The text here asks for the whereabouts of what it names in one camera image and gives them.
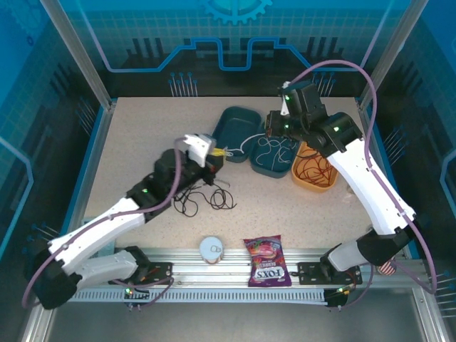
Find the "enclosure floor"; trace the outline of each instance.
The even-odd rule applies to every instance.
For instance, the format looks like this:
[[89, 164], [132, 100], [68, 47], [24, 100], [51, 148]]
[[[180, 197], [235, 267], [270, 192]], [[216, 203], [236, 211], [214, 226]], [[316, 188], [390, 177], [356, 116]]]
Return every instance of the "enclosure floor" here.
[[[343, 111], [362, 129], [354, 98], [322, 99], [328, 113]], [[153, 171], [163, 151], [188, 133], [211, 133], [232, 105], [266, 116], [280, 98], [119, 98], [91, 190], [86, 217], [95, 217]], [[319, 248], [359, 237], [370, 220], [339, 177], [335, 187], [316, 194], [297, 187], [291, 174], [279, 180], [255, 173], [249, 161], [227, 162], [217, 174], [229, 182], [237, 206], [214, 210], [195, 197], [199, 212], [187, 218], [169, 208], [146, 225], [118, 238], [126, 247], [197, 248], [204, 236], [217, 235], [227, 248], [242, 248], [243, 238], [281, 234], [284, 248]], [[211, 194], [213, 189], [205, 192]]]

